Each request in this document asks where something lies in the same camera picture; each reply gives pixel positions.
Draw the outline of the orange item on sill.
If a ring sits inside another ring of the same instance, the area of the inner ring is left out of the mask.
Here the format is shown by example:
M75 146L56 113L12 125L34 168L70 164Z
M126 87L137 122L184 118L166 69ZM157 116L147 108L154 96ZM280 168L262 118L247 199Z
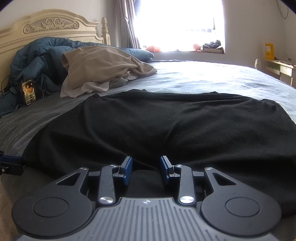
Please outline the orange item on sill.
M146 51L150 51L152 53L160 52L160 48L155 47L155 46L149 46L149 47L146 48Z

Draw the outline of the grey curtain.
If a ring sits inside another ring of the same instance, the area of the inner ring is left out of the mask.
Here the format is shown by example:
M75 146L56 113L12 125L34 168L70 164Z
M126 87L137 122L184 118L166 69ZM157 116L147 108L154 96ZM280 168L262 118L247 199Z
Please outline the grey curtain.
M135 33L134 1L115 1L115 16L118 40L121 47L140 49L139 40Z

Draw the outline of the cream carved headboard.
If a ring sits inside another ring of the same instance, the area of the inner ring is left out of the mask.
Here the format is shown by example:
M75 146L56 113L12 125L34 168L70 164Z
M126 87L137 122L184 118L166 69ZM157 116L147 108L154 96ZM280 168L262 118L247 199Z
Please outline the cream carved headboard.
M8 84L10 65L16 52L43 37L111 45L105 17L101 22L91 22L81 15L63 9L44 9L24 16L11 27L1 30L1 89Z

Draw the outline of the white low cabinet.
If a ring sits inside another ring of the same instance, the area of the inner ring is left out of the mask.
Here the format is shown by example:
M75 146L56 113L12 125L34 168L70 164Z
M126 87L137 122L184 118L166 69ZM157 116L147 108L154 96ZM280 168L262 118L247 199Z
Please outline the white low cabinet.
M281 82L295 88L295 65L283 60L267 60L265 69L277 75Z

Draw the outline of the clothes on window sill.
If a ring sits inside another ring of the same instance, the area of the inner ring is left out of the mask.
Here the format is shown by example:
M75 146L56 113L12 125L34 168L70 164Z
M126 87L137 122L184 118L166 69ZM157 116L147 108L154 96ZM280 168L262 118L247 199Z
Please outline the clothes on window sill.
M221 45L221 42L219 40L203 44L202 51L207 53L224 54L223 46Z

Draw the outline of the grey bed blanket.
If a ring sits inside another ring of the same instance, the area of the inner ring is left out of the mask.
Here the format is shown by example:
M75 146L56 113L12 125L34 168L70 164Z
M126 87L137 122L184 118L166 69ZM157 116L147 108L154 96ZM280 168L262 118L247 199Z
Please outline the grey bed blanket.
M200 94L216 91L239 94L280 104L295 119L295 89L256 69L199 61L156 61L157 73L109 90L109 94L131 89L159 93ZM47 123L73 109L85 96L71 99L53 94L22 107L1 119L1 149L20 156L33 136Z

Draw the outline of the black t-shirt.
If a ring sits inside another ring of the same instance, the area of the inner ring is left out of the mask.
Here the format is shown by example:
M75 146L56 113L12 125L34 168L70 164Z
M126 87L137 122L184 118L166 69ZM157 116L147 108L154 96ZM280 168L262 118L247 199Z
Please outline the black t-shirt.
M275 101L222 94L94 94L29 142L28 166L56 179L133 157L128 196L161 196L159 159L213 167L295 214L295 123Z

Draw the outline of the beige clothes pile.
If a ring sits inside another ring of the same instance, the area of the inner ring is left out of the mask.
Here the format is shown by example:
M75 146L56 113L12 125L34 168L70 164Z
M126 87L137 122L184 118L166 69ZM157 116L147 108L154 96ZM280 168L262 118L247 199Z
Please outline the beige clothes pile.
M60 97L76 98L85 93L107 92L139 77L148 77L156 68L115 47L89 46L63 53L68 71Z

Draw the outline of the blue duvet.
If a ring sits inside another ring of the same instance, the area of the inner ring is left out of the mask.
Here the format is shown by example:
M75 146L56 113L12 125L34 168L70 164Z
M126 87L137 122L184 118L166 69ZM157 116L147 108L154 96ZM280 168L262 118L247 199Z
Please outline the blue duvet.
M8 88L1 96L1 115L13 113L20 106L26 104L22 83L30 79L33 81L37 99L61 93L62 84L68 75L68 71L62 64L63 53L89 46L108 45L73 41L66 38L44 37L34 40L17 51L10 65ZM146 50L118 49L148 64L154 58L154 55Z

